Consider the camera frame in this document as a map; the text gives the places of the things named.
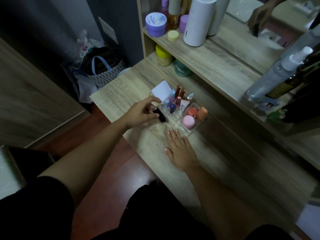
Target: yellow cap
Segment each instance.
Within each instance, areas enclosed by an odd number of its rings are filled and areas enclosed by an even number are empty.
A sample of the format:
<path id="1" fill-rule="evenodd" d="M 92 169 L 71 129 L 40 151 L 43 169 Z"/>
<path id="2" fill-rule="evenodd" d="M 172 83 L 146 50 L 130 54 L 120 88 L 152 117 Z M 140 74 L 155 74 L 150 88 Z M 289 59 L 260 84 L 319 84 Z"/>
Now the yellow cap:
<path id="1" fill-rule="evenodd" d="M 166 51 L 164 48 L 162 48 L 158 44 L 155 46 L 155 52 L 161 58 L 169 58 L 171 56 L 171 54 L 168 51 Z"/>
<path id="2" fill-rule="evenodd" d="M 171 30 L 168 32 L 168 40 L 176 41 L 179 38 L 179 33 L 175 30 Z"/>

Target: floor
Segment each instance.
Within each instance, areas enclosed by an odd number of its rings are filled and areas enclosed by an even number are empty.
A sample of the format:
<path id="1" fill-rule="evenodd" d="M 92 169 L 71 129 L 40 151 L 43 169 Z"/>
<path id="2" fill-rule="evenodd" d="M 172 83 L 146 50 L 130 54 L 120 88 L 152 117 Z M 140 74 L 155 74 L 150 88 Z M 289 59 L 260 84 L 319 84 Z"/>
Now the floor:
<path id="1" fill-rule="evenodd" d="M 39 149 L 63 157 L 110 125 L 93 106 L 92 115 Z M 74 213 L 71 239 L 87 240 L 116 228 L 129 198 L 152 179 L 154 172 L 122 137 L 101 174 Z"/>

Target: pale yellow container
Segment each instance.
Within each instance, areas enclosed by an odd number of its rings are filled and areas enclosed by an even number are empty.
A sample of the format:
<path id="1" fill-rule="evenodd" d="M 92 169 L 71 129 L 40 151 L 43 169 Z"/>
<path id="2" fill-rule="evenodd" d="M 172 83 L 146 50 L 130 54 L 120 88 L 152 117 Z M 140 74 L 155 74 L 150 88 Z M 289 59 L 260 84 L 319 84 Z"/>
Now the pale yellow container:
<path id="1" fill-rule="evenodd" d="M 161 67 L 168 67 L 172 63 L 172 55 L 162 48 L 160 45 L 155 46 L 155 52 L 157 53 L 157 63 Z"/>

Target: hand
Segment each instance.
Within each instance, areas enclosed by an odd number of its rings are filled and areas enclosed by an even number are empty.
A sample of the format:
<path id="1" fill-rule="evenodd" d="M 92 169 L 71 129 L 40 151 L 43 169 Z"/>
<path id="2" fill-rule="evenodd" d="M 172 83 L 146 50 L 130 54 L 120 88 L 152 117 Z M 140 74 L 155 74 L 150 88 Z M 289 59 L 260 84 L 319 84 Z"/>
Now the hand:
<path id="1" fill-rule="evenodd" d="M 271 13 L 276 7 L 276 4 L 271 0 L 263 4 L 261 7 L 254 9 L 248 21 L 250 31 L 254 32 L 254 25 L 259 24 L 259 32 L 264 28 L 271 17 Z"/>
<path id="2" fill-rule="evenodd" d="M 127 129 L 131 129 L 141 125 L 149 120 L 159 117 L 158 113 L 153 113 L 156 107 L 151 102 L 161 103 L 161 100 L 154 96 L 149 96 L 146 99 L 134 103 L 131 108 L 120 118 Z"/>
<path id="3" fill-rule="evenodd" d="M 177 129 L 174 132 L 174 130 L 170 128 L 167 137 L 171 150 L 166 147 L 164 151 L 169 157 L 171 163 L 179 171 L 186 172 L 188 169 L 192 169 L 200 165 L 197 155 L 186 136 L 181 137 Z"/>

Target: blue strap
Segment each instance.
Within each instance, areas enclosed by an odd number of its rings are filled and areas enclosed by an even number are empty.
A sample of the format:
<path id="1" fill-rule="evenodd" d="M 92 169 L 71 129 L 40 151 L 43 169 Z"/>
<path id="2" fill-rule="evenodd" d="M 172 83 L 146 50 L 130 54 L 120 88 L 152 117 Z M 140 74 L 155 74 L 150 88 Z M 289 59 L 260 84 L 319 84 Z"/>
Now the blue strap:
<path id="1" fill-rule="evenodd" d="M 99 58 L 99 59 L 102 61 L 102 63 L 106 66 L 106 68 L 108 69 L 108 71 L 111 70 L 110 65 L 106 62 L 106 60 L 105 60 L 104 58 L 102 58 L 101 56 L 94 56 L 94 57 L 92 58 L 92 62 L 91 62 L 91 69 L 92 69 L 92 73 L 93 73 L 94 75 L 97 75 L 97 74 L 96 74 L 96 69 L 94 68 L 94 58 Z"/>

